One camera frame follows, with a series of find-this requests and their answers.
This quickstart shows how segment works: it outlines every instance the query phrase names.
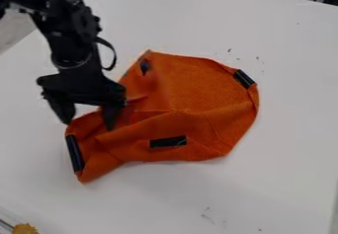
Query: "black strip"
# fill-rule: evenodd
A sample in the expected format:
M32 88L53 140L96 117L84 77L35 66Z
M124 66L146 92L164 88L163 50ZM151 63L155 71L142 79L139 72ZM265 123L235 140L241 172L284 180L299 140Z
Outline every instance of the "black strip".
M115 48L108 41L101 39L99 37L96 37L95 42L109 48L113 52L114 58L113 58L111 65L108 67L102 66L104 70L111 71L115 67L118 61L118 56L117 56L117 52L115 51Z
M150 140L150 148L171 147L171 146L180 146L180 145L187 145L187 144L188 144L187 136L185 135Z
M74 135L66 135L66 143L74 173L82 171L85 164L76 137Z
M142 75L145 76L145 74L148 72L149 70L149 61L147 59L144 59L141 63L140 63L140 68L142 71Z
M251 87L251 85L255 84L255 82L242 70L237 70L233 75L236 81L238 81L245 89Z

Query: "white surface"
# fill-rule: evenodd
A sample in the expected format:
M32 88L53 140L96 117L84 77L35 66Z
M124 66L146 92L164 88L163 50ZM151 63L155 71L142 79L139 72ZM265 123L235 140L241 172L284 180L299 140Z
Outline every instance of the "white surface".
M0 57L0 204L42 233L329 232L338 8L302 0L87 1L117 48L115 79L148 48L212 58L258 82L259 117L225 158L128 164L83 186L64 126L35 84L53 69L34 32Z

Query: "orange fabric bag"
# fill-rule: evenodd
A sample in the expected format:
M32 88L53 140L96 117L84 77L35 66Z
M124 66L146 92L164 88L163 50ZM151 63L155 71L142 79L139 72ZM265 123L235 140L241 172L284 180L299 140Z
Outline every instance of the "orange fabric bag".
M90 182L129 161L202 161L227 154L255 120L257 85L204 58L146 52L121 79L128 105L112 131L99 112L68 126Z

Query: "yellow object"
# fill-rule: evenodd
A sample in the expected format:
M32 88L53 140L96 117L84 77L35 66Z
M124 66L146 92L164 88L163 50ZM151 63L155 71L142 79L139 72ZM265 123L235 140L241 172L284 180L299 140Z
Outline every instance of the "yellow object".
M18 224L14 227L12 234L39 234L35 227L30 224Z

